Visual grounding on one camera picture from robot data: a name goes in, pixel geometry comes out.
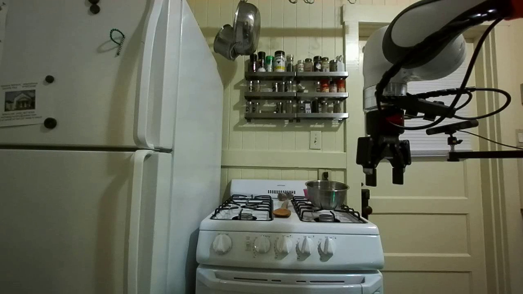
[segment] white refrigerator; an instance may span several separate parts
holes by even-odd
[[[221,124],[185,0],[0,0],[0,292],[191,292]]]

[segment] white gas stove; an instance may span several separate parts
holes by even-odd
[[[378,227],[352,207],[317,211],[304,191],[306,181],[232,181],[231,198],[200,225],[198,292],[231,292],[218,289],[227,281],[236,283],[236,291],[244,283],[244,292],[294,284],[299,294],[324,284],[325,291],[358,287],[381,294],[384,255]],[[291,214],[276,217],[275,209],[285,202]]]

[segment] metal pot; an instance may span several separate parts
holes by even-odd
[[[257,51],[260,39],[262,16],[255,5],[240,0],[234,24],[226,24],[214,38],[214,52],[234,60],[237,55],[249,55]]]
[[[308,181],[308,196],[317,209],[343,209],[347,189],[345,183],[329,181],[327,171],[322,180]]]

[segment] electrical outlet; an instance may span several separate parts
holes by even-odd
[[[311,131],[309,137],[309,149],[311,150],[322,150],[322,131]]]

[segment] refrigerator handle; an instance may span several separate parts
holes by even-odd
[[[136,137],[138,144],[146,149],[154,149],[154,142],[149,140],[149,106],[151,106],[151,83],[152,83],[152,57],[154,57],[154,42],[159,29],[160,13],[165,0],[154,0],[151,13],[147,16],[146,26],[146,41],[144,41],[144,55],[141,64],[139,77],[139,96],[138,96],[138,129]]]
[[[141,214],[144,168],[152,150],[138,150],[133,158],[133,191],[129,211],[129,251],[128,251],[128,294],[138,294],[139,289],[139,243],[141,243]]]

